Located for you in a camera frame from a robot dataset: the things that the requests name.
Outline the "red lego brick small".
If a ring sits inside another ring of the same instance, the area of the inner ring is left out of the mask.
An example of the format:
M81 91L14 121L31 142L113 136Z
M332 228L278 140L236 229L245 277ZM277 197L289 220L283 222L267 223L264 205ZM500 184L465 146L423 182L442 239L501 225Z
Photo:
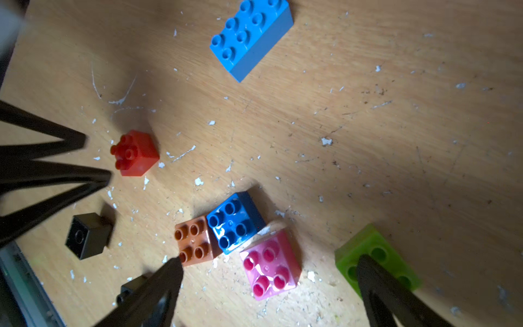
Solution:
M160 159L150 134L131 130L111 146L115 156L115 168L124 177L141 177Z

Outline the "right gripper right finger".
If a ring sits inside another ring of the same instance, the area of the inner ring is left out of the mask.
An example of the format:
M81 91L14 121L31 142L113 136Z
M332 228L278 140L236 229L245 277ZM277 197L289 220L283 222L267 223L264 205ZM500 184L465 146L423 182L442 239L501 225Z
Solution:
M371 326L450 326L369 255L358 260L358 285Z

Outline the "light blue long lego brick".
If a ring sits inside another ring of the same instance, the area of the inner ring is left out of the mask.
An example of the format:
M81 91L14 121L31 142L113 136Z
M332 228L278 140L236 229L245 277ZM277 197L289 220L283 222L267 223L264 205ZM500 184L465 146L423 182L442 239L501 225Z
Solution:
M212 37L210 49L240 83L293 24L286 0L242 1L221 33Z

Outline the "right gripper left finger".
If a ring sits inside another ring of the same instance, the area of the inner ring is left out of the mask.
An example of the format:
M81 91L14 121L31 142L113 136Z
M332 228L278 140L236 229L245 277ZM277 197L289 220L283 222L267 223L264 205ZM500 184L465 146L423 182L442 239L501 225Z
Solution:
M169 259L97 325L171 326L183 275L181 259Z

